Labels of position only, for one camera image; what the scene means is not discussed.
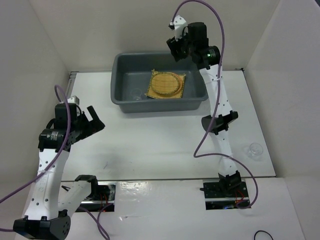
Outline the round green-rimmed bamboo mat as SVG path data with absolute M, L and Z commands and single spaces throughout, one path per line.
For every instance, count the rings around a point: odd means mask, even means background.
M 176 74 L 170 72 L 156 72 L 150 80 L 151 89 L 160 95 L 175 94 L 179 88 Z

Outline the clear plastic cup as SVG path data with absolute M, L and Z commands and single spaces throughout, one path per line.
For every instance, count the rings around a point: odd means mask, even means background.
M 258 160 L 261 158 L 264 149 L 259 143 L 253 142 L 244 148 L 244 152 L 246 153 L 247 157 L 253 160 Z
M 139 101 L 142 99 L 142 91 L 139 88 L 132 89 L 130 95 L 135 101 Z

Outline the square woven bamboo mat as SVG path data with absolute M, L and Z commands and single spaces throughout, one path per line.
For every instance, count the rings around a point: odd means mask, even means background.
M 152 70 L 146 97 L 152 99 L 180 99 L 185 86 L 185 74 Z

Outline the round orange woven mat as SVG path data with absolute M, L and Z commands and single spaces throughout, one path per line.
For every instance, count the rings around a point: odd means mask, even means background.
M 179 80 L 179 88 L 176 91 L 176 93 L 179 93 L 182 90 L 183 86 L 184 86 L 185 75 L 177 74 L 176 76 L 178 77 L 178 80 Z

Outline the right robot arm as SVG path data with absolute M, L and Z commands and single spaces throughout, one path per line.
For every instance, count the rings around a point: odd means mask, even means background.
M 175 61 L 191 58 L 204 81 L 210 103 L 210 114 L 202 117 L 201 124 L 215 145 L 215 156 L 219 156 L 219 191 L 231 196 L 241 184 L 241 175 L 232 160 L 228 130 L 239 115 L 230 105 L 222 76 L 223 50 L 210 46 L 207 26 L 203 22 L 187 23 L 178 17 L 169 24 L 174 37 L 167 40 Z

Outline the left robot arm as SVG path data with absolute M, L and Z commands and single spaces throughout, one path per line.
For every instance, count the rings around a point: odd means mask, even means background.
M 94 200 L 100 193 L 94 175 L 79 175 L 66 196 L 59 192 L 71 146 L 105 128 L 93 106 L 88 120 L 76 103 L 55 106 L 55 117 L 39 135 L 37 180 L 23 218 L 13 224 L 13 231 L 29 240 L 64 240 L 71 228 L 71 217 L 84 199 Z

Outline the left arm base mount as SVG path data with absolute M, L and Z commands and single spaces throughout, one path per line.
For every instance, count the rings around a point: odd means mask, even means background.
M 63 182 L 58 197 L 58 210 L 67 211 L 68 216 L 76 212 L 113 212 L 116 184 L 99 182 L 96 178 Z

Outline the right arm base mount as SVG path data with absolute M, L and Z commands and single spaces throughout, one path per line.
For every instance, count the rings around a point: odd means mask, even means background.
M 204 181 L 199 190 L 204 194 L 206 210 L 233 210 L 250 205 L 245 181 L 242 181 L 238 187 L 228 193 L 224 193 L 221 190 L 217 180 Z

